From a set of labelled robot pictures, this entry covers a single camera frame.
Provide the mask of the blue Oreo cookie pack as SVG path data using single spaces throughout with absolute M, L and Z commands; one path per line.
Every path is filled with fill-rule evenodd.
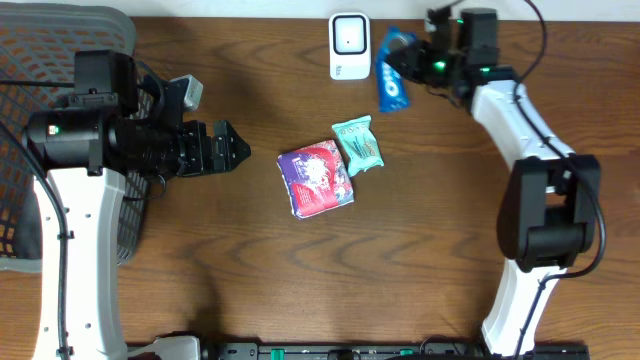
M 375 58 L 379 111 L 382 113 L 402 111 L 410 107 L 403 78 L 386 62 L 386 58 L 394 50 L 410 45 L 415 40 L 413 33 L 402 32 L 395 26 L 389 27 L 383 38 Z

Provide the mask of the red purple tissue pack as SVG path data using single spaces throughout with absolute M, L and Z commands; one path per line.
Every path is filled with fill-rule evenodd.
M 354 188 L 334 140 L 278 156 L 292 214 L 305 219 L 354 202 Z

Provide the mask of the teal snack packet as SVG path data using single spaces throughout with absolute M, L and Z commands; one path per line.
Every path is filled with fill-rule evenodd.
M 370 129 L 372 117 L 365 115 L 332 126 L 340 144 L 349 157 L 347 172 L 350 177 L 383 166 L 377 139 Z

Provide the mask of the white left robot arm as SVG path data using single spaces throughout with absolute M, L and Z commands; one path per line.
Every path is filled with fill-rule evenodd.
M 163 80 L 111 50 L 74 58 L 65 106 L 32 114 L 23 150 L 40 182 L 42 288 L 38 359 L 208 359 L 195 335 L 126 344 L 117 296 L 118 226 L 127 177 L 166 182 L 234 170 L 250 156 L 230 123 L 185 121 L 202 84 Z

